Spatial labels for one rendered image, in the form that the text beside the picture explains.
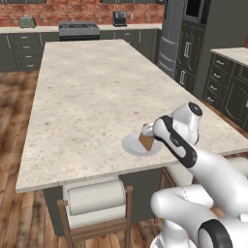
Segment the wooden stool with white cushion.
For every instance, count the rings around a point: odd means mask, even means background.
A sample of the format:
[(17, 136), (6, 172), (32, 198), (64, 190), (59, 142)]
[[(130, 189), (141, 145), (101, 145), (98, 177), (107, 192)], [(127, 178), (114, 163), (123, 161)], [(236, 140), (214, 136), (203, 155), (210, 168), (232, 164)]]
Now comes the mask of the wooden stool with white cushion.
[(68, 248), (81, 241), (110, 233), (125, 232), (130, 248), (134, 188), (114, 180), (65, 190), (67, 198), (57, 206)]
[(171, 164), (169, 175), (175, 187), (152, 195), (152, 212), (188, 233), (208, 220), (218, 219), (210, 210), (213, 205), (220, 207), (226, 217), (248, 222), (248, 159), (219, 157), (216, 168), (210, 171), (203, 165), (203, 171), (193, 168), (196, 175), (192, 175), (179, 162)]

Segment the dark grey island cabinet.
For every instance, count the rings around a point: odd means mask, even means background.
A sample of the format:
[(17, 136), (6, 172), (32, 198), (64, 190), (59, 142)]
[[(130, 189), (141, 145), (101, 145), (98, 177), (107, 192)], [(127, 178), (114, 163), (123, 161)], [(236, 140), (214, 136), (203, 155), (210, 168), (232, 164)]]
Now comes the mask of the dark grey island cabinet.
[[(132, 202), (132, 222), (152, 219), (150, 199), (159, 190), (162, 169), (143, 170), (119, 175), (125, 186), (134, 188)], [(63, 236), (62, 223), (59, 217), (57, 201), (63, 199), (63, 187), (57, 186), (43, 190), (54, 233)]]

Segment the green toaster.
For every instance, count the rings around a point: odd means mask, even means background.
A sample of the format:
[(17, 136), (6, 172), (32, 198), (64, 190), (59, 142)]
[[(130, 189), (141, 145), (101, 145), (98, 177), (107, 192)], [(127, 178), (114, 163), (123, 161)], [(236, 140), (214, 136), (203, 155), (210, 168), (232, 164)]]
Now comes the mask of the green toaster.
[(19, 18), (19, 27), (20, 28), (35, 28), (36, 21), (35, 18), (29, 15), (24, 15)]

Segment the brown bread slice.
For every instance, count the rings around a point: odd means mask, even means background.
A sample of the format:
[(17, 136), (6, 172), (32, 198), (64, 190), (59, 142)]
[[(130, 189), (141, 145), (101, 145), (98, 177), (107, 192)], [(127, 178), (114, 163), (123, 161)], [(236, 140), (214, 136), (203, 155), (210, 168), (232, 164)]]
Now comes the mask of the brown bread slice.
[(152, 134), (141, 132), (139, 135), (139, 141), (147, 151), (150, 151), (154, 142), (154, 137)]

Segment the dark grey wall cabinet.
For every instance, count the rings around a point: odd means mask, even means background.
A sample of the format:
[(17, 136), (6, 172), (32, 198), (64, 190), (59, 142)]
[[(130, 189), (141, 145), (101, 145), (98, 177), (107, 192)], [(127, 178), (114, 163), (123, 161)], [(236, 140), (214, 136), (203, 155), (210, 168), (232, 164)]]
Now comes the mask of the dark grey wall cabinet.
[(165, 0), (99, 0), (103, 4), (165, 4)]
[(0, 0), (0, 4), (46, 4), (47, 0)]

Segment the dark tall cabinet with oven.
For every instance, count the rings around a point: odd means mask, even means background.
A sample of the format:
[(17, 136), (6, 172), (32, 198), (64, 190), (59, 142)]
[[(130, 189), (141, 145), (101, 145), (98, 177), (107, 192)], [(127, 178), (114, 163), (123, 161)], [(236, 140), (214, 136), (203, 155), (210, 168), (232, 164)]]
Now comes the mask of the dark tall cabinet with oven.
[(185, 0), (174, 79), (202, 97), (211, 50), (244, 47), (248, 0)]

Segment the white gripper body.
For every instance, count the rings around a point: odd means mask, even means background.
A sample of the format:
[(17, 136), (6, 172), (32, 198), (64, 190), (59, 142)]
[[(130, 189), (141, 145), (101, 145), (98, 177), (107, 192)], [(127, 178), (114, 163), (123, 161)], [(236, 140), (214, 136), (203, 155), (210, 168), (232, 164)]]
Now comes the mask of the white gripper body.
[(142, 134), (146, 137), (153, 137), (153, 124), (145, 124), (141, 130)]

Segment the grey fridge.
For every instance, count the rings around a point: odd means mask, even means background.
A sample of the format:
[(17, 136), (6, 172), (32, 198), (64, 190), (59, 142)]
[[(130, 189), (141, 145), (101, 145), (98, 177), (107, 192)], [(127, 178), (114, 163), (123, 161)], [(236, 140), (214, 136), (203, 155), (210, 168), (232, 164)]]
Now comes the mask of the grey fridge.
[(184, 0), (165, 0), (158, 67), (174, 78)]

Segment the dark grey drawer cabinet run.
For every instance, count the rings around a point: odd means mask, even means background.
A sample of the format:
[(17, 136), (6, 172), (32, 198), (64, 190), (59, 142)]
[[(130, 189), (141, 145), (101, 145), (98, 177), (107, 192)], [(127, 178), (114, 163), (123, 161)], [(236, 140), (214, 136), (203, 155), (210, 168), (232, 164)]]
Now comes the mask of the dark grey drawer cabinet run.
[(212, 54), (202, 96), (248, 133), (248, 66)]

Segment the white round plate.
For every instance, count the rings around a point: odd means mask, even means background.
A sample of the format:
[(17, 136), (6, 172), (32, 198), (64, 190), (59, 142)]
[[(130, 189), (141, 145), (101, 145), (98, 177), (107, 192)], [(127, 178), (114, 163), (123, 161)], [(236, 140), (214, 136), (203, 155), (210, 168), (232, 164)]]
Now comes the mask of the white round plate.
[(162, 144), (158, 141), (154, 141), (150, 150), (146, 150), (139, 140), (140, 132), (134, 132), (127, 135), (121, 141), (122, 148), (135, 156), (148, 157), (153, 156), (160, 152)]

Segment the black coffee machine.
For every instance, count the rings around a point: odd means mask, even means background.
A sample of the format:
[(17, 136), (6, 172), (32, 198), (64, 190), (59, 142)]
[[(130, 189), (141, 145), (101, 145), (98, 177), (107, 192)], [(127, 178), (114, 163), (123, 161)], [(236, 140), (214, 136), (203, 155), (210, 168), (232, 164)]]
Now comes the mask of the black coffee machine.
[(124, 11), (118, 11), (112, 13), (112, 24), (114, 26), (126, 26), (127, 16)]

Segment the grey stove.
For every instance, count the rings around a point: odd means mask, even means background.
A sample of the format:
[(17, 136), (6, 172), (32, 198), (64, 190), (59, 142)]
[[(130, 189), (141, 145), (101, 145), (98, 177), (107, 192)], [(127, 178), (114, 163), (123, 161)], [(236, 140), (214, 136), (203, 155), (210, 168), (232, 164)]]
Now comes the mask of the grey stove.
[(100, 39), (100, 28), (94, 21), (59, 21), (58, 31), (62, 42)]

